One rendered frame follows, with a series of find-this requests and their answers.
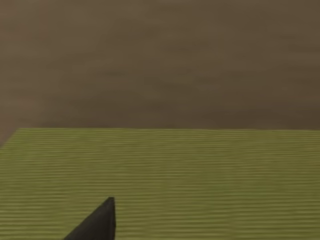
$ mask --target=striped mat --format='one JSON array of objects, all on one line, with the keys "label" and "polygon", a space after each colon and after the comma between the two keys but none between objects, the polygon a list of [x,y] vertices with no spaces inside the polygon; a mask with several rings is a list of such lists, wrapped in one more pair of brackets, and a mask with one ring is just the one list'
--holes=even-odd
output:
[{"label": "striped mat", "polygon": [[0,240],[60,240],[114,196],[117,240],[320,240],[320,131],[22,128]]}]

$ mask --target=green mat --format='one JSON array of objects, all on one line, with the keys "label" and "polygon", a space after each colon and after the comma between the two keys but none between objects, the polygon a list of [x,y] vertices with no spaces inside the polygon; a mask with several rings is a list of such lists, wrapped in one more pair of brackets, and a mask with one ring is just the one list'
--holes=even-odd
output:
[{"label": "green mat", "polygon": [[107,197],[117,240],[320,240],[320,132],[20,129],[0,239],[59,240]]}]

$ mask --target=green placemat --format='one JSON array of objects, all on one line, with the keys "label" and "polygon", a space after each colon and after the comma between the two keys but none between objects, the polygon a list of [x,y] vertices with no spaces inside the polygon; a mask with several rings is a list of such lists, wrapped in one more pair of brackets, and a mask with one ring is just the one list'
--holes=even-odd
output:
[{"label": "green placemat", "polygon": [[62,239],[116,197],[117,240],[319,240],[320,132],[20,129],[0,239]]}]

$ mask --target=brown surface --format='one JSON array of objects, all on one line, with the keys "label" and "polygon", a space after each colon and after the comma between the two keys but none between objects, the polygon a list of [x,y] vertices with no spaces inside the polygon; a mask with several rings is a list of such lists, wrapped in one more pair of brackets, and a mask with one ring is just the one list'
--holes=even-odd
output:
[{"label": "brown surface", "polygon": [[2,0],[0,132],[320,128],[318,0]]}]

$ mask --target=dark pointed object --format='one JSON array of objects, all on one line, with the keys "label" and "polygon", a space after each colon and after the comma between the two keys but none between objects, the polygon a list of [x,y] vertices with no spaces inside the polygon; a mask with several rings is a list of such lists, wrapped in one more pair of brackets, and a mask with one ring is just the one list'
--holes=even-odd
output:
[{"label": "dark pointed object", "polygon": [[64,240],[115,240],[115,198],[109,197],[83,220]]}]

